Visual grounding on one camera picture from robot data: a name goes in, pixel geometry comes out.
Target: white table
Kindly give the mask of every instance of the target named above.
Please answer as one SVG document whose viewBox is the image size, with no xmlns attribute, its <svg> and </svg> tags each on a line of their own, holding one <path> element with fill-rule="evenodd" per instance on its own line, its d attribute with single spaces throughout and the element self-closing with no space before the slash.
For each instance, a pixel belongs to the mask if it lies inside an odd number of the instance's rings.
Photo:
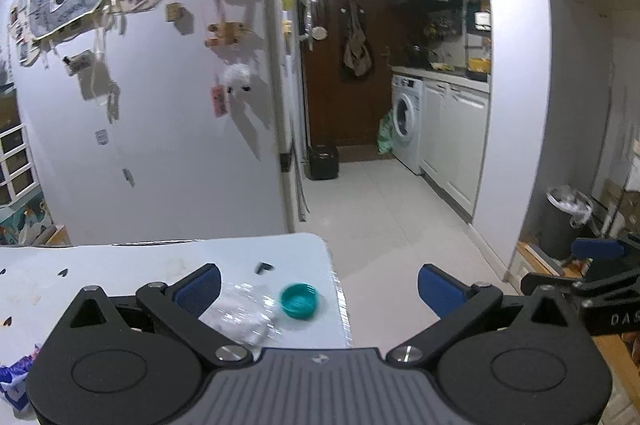
<svg viewBox="0 0 640 425">
<path fill-rule="evenodd" d="M 316 315 L 278 321 L 282 334 L 276 347 L 344 348 L 351 333 L 340 283 L 324 241 L 311 233 L 212 239 L 186 243 L 74 246 L 70 248 L 0 249 L 0 363 L 10 365 L 46 340 L 58 319 L 86 285 L 101 286 L 108 296 L 132 295 L 151 281 L 172 284 L 207 262 L 215 263 L 222 280 L 249 283 L 278 298 L 296 282 L 319 293 Z M 255 273 L 260 262 L 273 270 Z M 58 273 L 68 269 L 66 277 Z M 0 401 L 0 423 L 23 423 Z"/>
</svg>

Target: green plastic bag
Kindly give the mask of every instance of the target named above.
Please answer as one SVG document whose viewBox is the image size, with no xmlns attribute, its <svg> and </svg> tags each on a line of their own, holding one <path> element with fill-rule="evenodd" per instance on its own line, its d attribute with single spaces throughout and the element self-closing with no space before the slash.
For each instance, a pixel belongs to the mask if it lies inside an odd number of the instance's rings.
<svg viewBox="0 0 640 425">
<path fill-rule="evenodd" d="M 389 110 L 389 112 L 382 117 L 378 126 L 378 154 L 386 154 L 394 148 L 393 130 L 393 112 Z"/>
</svg>

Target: teal bottle cap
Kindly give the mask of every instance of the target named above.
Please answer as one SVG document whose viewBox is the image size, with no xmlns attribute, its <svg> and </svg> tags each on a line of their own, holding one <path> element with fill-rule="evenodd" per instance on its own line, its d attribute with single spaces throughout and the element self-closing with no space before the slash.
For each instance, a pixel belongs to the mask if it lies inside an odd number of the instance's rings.
<svg viewBox="0 0 640 425">
<path fill-rule="evenodd" d="M 308 319 L 318 306 L 318 292 L 308 284 L 292 284 L 280 294 L 280 306 L 293 319 Z"/>
</svg>

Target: refrigerator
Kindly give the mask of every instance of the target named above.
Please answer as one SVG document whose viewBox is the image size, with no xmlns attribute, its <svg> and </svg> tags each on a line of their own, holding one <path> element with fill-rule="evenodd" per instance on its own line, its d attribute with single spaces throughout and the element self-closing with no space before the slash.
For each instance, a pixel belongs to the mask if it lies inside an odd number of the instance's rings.
<svg viewBox="0 0 640 425">
<path fill-rule="evenodd" d="M 180 3 L 180 24 L 166 21 L 169 2 Z M 0 0 L 5 18 L 10 3 Z M 163 0 L 116 16 L 104 37 L 104 66 L 90 79 L 68 76 L 62 57 L 94 48 L 95 30 L 28 67 L 10 48 L 46 203 L 74 245 L 294 230 L 302 190 L 283 20 L 280 0 Z M 206 47 L 207 26 L 220 22 L 250 31 L 236 46 Z M 211 88 L 234 63 L 250 67 L 251 90 L 216 117 Z M 111 82 L 120 93 L 109 120 Z"/>
</svg>

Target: plastic bag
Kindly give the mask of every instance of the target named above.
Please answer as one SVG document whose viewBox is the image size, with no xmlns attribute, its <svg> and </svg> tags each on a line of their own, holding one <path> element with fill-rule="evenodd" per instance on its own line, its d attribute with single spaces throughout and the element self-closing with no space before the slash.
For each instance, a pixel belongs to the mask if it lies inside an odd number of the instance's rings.
<svg viewBox="0 0 640 425">
<path fill-rule="evenodd" d="M 4 395 L 17 411 L 28 411 L 27 375 L 39 352 L 40 346 L 36 344 L 33 353 L 28 357 L 22 357 L 9 367 L 0 365 L 0 394 Z"/>
<path fill-rule="evenodd" d="M 252 352 L 273 345 L 280 334 L 275 326 L 277 304 L 250 284 L 224 284 L 220 296 L 199 320 Z"/>
<path fill-rule="evenodd" d="M 389 112 L 380 119 L 378 126 L 378 154 L 387 154 L 394 148 L 392 137 L 393 127 L 393 111 L 389 110 Z"/>
<path fill-rule="evenodd" d="M 546 198 L 556 209 L 573 216 L 569 221 L 572 228 L 580 228 L 591 219 L 593 202 L 569 185 L 549 189 L 546 191 Z"/>
</svg>

